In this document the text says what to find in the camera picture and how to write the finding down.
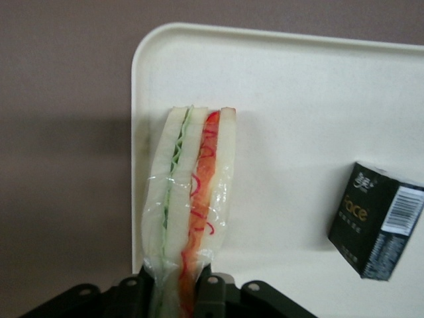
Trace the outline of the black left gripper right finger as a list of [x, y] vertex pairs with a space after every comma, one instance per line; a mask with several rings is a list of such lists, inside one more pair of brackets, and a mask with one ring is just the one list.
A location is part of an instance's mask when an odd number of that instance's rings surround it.
[[195, 317], [314, 317], [270, 284], [253, 280], [238, 288], [234, 278], [202, 269], [195, 287]]

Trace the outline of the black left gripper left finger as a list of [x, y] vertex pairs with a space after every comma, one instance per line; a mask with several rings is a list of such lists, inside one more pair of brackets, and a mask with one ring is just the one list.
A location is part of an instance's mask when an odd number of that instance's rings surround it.
[[154, 278], [141, 268], [101, 291], [79, 284], [24, 313], [23, 317], [148, 317]]

